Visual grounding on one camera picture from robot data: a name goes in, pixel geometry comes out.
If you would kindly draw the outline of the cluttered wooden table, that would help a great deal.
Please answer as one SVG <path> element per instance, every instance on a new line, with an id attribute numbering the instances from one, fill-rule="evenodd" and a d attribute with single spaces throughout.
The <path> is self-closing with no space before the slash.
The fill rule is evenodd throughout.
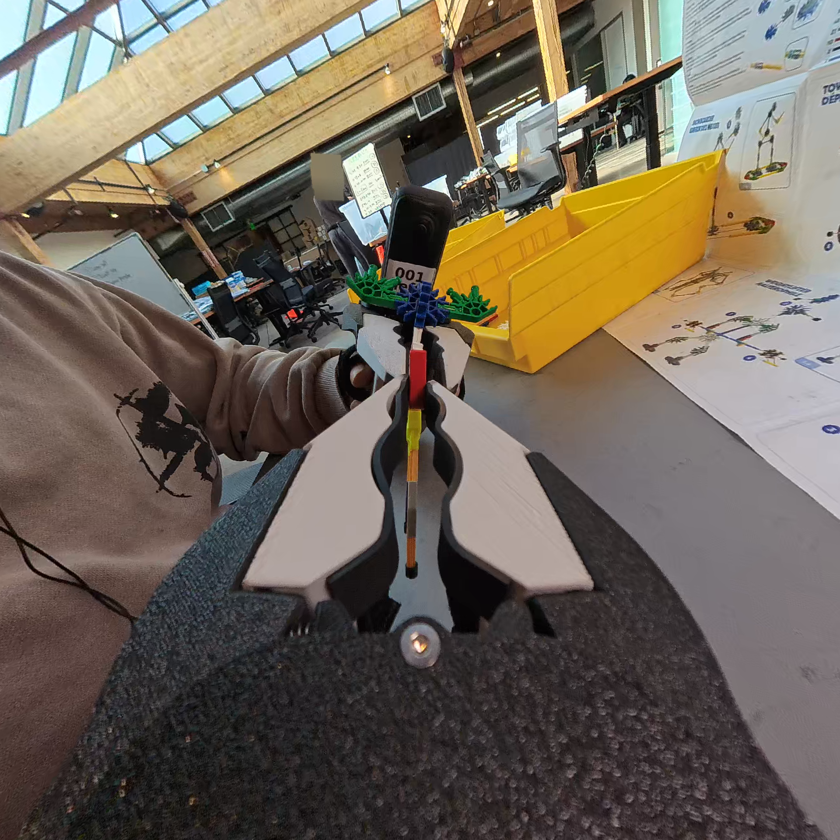
<path id="1" fill-rule="evenodd" d="M 256 315 L 257 293 L 269 288 L 274 283 L 275 281 L 272 279 L 266 278 L 246 278 L 241 281 L 232 281 L 228 278 L 225 281 L 227 290 L 230 291 L 234 301 L 238 320 L 245 325 L 247 330 L 256 331 L 260 324 Z M 180 315 L 180 318 L 205 331 L 212 328 L 216 333 L 221 334 L 226 327 L 217 315 L 214 302 L 208 293 L 211 288 L 221 285 L 220 280 L 203 284 L 204 294 L 188 301 L 188 309 Z"/>

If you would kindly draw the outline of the white wall chart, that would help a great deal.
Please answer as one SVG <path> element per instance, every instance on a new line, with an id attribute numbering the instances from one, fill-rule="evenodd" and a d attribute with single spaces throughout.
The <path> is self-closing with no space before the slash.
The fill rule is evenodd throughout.
<path id="1" fill-rule="evenodd" d="M 391 205 L 392 192 L 373 143 L 342 158 L 342 168 L 362 218 L 378 214 Z"/>

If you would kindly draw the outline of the grey desk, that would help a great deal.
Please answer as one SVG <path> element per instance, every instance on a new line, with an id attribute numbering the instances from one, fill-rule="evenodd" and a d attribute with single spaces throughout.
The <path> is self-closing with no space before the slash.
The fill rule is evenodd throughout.
<path id="1" fill-rule="evenodd" d="M 758 744 L 838 838 L 838 520 L 604 331 L 537 374 L 472 358 L 466 400 L 656 562 Z"/>

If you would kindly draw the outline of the person's left forearm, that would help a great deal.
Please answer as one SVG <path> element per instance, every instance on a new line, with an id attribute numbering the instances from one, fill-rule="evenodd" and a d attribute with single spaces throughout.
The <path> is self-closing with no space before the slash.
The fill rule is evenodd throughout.
<path id="1" fill-rule="evenodd" d="M 234 460 L 252 460 L 262 452 L 284 455 L 340 420 L 350 409 L 338 382 L 340 354 L 215 342 L 204 428 L 216 451 Z"/>

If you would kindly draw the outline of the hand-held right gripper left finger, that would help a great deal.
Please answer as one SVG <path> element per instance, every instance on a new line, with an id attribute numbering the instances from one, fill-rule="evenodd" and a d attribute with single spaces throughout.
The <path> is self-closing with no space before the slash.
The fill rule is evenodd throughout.
<path id="1" fill-rule="evenodd" d="M 389 381 L 311 441 L 245 564 L 244 591 L 294 595 L 311 610 L 334 600 L 353 620 L 388 596 L 406 386 Z"/>

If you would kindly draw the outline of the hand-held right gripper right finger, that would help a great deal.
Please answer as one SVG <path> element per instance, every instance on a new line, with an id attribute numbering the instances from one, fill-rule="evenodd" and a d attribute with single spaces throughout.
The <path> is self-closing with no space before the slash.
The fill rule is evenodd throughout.
<path id="1" fill-rule="evenodd" d="M 438 383 L 426 390 L 442 499 L 437 567 L 454 632 L 478 632 L 506 601 L 593 592 L 549 494 L 560 472 Z"/>

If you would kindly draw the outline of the multicoloured toy hand assembly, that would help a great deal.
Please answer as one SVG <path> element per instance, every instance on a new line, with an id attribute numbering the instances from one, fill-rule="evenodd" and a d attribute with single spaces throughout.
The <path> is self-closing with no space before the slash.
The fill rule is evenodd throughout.
<path id="1" fill-rule="evenodd" d="M 423 345 L 426 326 L 442 322 L 437 292 L 431 282 L 416 284 L 416 306 L 410 318 L 413 326 L 408 353 L 408 412 L 406 416 L 406 562 L 409 580 L 417 577 L 417 492 L 419 471 L 419 440 L 423 431 L 424 393 L 427 384 L 427 353 Z"/>

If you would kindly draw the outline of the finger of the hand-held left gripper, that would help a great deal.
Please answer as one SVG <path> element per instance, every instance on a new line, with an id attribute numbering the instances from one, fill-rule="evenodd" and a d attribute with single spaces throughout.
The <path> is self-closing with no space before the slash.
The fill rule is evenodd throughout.
<path id="1" fill-rule="evenodd" d="M 460 396 L 473 344 L 473 330 L 464 324 L 427 328 L 427 379 Z"/>
<path id="2" fill-rule="evenodd" d="M 358 330 L 358 355 L 381 382 L 402 379 L 407 373 L 408 350 L 401 343 L 402 324 L 396 320 L 365 313 Z"/>

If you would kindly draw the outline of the black office chair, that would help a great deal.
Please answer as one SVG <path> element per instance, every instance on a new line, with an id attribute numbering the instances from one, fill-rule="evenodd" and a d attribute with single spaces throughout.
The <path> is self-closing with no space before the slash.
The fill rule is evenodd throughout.
<path id="1" fill-rule="evenodd" d="M 305 335 L 310 342 L 318 337 L 321 328 L 340 327 L 340 316 L 327 303 L 324 286 L 299 274 L 292 274 L 285 264 L 269 254 L 260 255 L 256 266 L 268 284 L 255 296 L 262 315 L 274 327 L 277 336 L 268 342 L 269 348 L 289 349 L 290 339 Z"/>
<path id="2" fill-rule="evenodd" d="M 259 333 L 253 330 L 239 313 L 233 293 L 225 280 L 212 284 L 207 293 L 224 336 L 242 344 L 258 345 Z"/>
<path id="3" fill-rule="evenodd" d="M 483 153 L 482 165 L 489 180 L 490 203 L 495 210 L 498 210 L 499 201 L 505 200 L 506 196 L 519 189 L 518 174 L 510 172 L 508 168 L 501 168 L 496 157 L 489 151 Z"/>

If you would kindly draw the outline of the wooden standing desk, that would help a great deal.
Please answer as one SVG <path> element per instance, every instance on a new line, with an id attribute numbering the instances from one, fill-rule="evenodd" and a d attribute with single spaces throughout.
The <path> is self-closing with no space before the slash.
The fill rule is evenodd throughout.
<path id="1" fill-rule="evenodd" d="M 659 140 L 659 119 L 658 105 L 656 99 L 656 88 L 666 80 L 672 78 L 683 66 L 682 56 L 678 56 L 664 64 L 649 70 L 642 76 L 634 77 L 625 81 L 619 87 L 609 90 L 602 95 L 587 101 L 580 107 L 565 114 L 558 114 L 559 136 L 554 144 L 556 150 L 552 155 L 556 162 L 562 165 L 565 172 L 569 170 L 567 164 L 561 159 L 567 151 L 562 151 L 560 141 L 568 133 L 578 130 L 584 132 L 585 137 L 591 135 L 591 129 L 595 126 L 598 114 L 601 110 L 612 107 L 627 97 L 640 97 L 643 103 L 643 126 L 645 129 L 645 149 L 647 169 L 654 170 L 662 165 L 662 151 Z"/>

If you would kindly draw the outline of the metal ventilation duct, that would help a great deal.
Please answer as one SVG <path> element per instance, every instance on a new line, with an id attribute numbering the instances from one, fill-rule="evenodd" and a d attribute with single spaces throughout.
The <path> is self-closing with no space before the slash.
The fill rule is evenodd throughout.
<path id="1" fill-rule="evenodd" d="M 421 6 L 188 141 L 152 170 L 211 244 L 267 217 L 310 186 L 312 154 L 347 155 L 367 143 L 464 129 L 456 83 L 445 70 L 434 3 Z M 517 76 L 544 81 L 532 2 L 500 2 L 465 21 L 452 48 L 472 102 Z M 419 121 L 412 96 L 439 83 L 445 111 Z M 454 125 L 451 129 L 440 126 Z M 236 220 L 211 233 L 201 211 L 227 201 Z"/>

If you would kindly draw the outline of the green and blue toy assembly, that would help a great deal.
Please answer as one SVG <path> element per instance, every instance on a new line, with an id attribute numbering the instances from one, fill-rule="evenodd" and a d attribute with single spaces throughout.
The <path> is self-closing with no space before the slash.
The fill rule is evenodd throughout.
<path id="1" fill-rule="evenodd" d="M 348 286 L 365 306 L 393 312 L 397 320 L 418 329 L 445 325 L 452 320 L 481 323 L 497 312 L 497 307 L 482 296 L 478 286 L 467 293 L 454 288 L 442 293 L 420 271 L 399 269 L 396 277 L 383 279 L 371 267 L 363 275 L 349 277 Z"/>

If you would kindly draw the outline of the person's beige sweatshirt torso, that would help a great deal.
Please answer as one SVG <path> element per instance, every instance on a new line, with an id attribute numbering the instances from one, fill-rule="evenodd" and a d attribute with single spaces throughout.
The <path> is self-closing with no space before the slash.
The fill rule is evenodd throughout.
<path id="1" fill-rule="evenodd" d="M 211 518 L 222 347 L 118 289 L 2 254 L 2 838 L 87 726 L 136 616 Z"/>

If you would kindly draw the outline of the yellow divided plastic bin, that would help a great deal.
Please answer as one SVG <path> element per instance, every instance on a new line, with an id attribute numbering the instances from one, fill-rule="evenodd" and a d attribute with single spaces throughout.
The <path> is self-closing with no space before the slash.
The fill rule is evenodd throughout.
<path id="1" fill-rule="evenodd" d="M 478 287 L 497 320 L 472 355 L 535 373 L 695 265 L 725 153 L 565 196 L 446 259 L 436 287 Z"/>

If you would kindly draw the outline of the grey mesh office chair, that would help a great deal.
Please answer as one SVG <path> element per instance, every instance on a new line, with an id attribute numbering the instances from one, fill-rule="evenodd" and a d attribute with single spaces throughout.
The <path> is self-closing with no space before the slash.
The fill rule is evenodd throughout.
<path id="1" fill-rule="evenodd" d="M 555 101 L 518 123 L 518 179 L 519 189 L 511 197 L 520 214 L 547 206 L 551 196 L 567 185 Z"/>

